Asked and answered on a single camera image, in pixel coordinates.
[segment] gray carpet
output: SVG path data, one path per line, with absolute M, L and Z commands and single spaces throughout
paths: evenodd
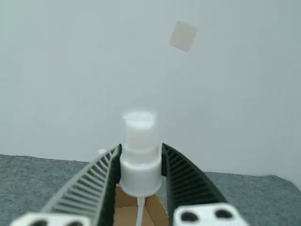
M 0 225 L 39 211 L 86 163 L 0 155 Z M 301 225 L 301 192 L 276 176 L 207 173 L 253 226 Z M 166 204 L 165 183 L 159 195 Z

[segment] sticky note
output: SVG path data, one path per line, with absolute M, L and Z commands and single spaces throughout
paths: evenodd
M 170 37 L 169 44 L 188 52 L 196 37 L 197 28 L 182 21 L 175 24 L 174 31 Z

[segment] mounting hole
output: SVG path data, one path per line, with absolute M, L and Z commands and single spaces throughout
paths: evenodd
M 84 225 L 80 221 L 72 221 L 72 222 L 66 224 L 66 226 L 84 226 Z
M 48 222 L 46 220 L 36 220 L 30 224 L 30 226 L 46 226 Z
M 227 210 L 218 210 L 215 212 L 217 218 L 232 218 L 233 215 Z
M 194 222 L 198 220 L 197 215 L 195 215 L 194 213 L 191 212 L 184 212 L 181 215 L 181 219 L 182 221 L 189 221 L 189 222 Z

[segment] cardboard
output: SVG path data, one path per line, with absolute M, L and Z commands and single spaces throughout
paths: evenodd
M 135 226 L 137 199 L 128 196 L 116 187 L 114 226 Z M 143 209 L 142 226 L 168 226 L 168 217 L 163 203 L 157 195 L 147 197 Z

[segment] white pump sprayer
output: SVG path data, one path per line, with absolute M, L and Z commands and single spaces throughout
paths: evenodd
M 128 195 L 137 197 L 136 226 L 140 226 L 145 197 L 155 194 L 162 182 L 158 121 L 157 115 L 148 111 L 128 112 L 123 119 L 120 186 Z

